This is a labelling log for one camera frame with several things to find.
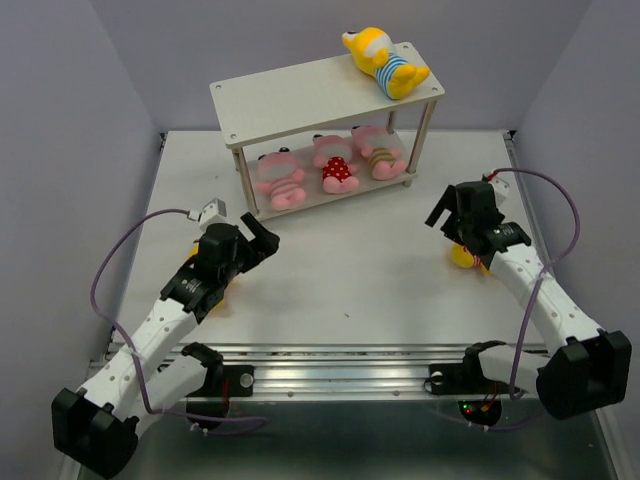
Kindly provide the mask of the pink frog toy red polka-dot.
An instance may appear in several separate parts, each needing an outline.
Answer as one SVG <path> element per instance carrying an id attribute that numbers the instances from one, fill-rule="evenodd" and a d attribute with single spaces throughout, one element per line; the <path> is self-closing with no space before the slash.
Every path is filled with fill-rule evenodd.
<path id="1" fill-rule="evenodd" d="M 313 136 L 312 164 L 322 171 L 322 187 L 327 194 L 346 194 L 359 187 L 352 160 L 352 147 L 343 137 Z"/>

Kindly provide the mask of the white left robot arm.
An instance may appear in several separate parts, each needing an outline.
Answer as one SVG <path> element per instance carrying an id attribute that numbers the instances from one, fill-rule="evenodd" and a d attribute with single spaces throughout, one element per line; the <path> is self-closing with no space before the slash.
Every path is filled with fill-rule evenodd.
<path id="1" fill-rule="evenodd" d="M 178 415 L 175 404 L 188 394 L 215 392 L 222 382 L 223 357 L 204 344 L 183 348 L 163 368 L 171 350 L 223 300 L 226 289 L 273 256 L 279 236 L 251 213 L 241 217 L 247 238 L 219 215 L 201 224 L 197 251 L 161 289 L 133 334 L 114 326 L 120 350 L 75 390 L 63 388 L 51 404 L 55 448 L 103 479 L 130 462 L 141 436 L 163 415 Z"/>

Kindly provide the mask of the pink frog toy orange stripes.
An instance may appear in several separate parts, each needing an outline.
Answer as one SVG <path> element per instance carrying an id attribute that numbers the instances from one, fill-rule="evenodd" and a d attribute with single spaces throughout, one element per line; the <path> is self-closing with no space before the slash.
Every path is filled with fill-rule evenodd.
<path id="1" fill-rule="evenodd" d="M 354 126 L 352 143 L 365 159 L 375 180 L 386 181 L 402 174 L 407 168 L 402 151 L 392 143 L 392 135 L 384 126 Z"/>

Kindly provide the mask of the yellow frog toy red stripes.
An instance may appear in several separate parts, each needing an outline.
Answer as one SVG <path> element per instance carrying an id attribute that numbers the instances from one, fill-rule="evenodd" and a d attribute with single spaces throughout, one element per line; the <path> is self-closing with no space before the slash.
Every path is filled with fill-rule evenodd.
<path id="1" fill-rule="evenodd" d="M 490 271 L 484 266 L 479 256 L 473 255 L 465 246 L 457 243 L 452 244 L 449 259 L 459 268 L 476 269 L 484 274 L 490 274 Z"/>

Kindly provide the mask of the yellow frog toy blue stripes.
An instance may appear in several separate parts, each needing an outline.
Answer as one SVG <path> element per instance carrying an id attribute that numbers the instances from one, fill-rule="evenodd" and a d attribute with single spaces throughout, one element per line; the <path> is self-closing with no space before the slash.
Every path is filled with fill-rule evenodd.
<path id="1" fill-rule="evenodd" d="M 341 39 L 356 67 L 374 78 L 392 100 L 406 98 L 431 74 L 428 66 L 416 66 L 402 57 L 390 36 L 377 27 L 346 31 Z"/>

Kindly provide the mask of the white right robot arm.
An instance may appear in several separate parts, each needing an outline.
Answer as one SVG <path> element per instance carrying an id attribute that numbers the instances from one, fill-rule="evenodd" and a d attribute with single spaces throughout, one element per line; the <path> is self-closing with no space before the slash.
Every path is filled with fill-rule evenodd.
<path id="1" fill-rule="evenodd" d="M 496 192 L 485 181 L 450 185 L 428 216 L 434 226 L 477 256 L 524 309 L 544 342 L 545 354 L 498 340 L 466 348 L 458 363 L 430 367 L 434 395 L 482 394 L 491 386 L 505 393 L 536 395 L 557 420 L 625 399 L 632 356 L 621 331 L 608 332 L 586 315 L 543 267 L 530 237 L 499 211 Z"/>

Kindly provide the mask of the yellow frog toy pink stripes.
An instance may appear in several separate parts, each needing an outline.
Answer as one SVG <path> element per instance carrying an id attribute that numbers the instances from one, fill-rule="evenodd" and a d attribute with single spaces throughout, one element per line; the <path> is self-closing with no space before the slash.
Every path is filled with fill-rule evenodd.
<path id="1" fill-rule="evenodd" d="M 201 321 L 224 302 L 227 288 L 239 273 L 237 250 L 195 243 L 184 266 L 184 311 Z"/>

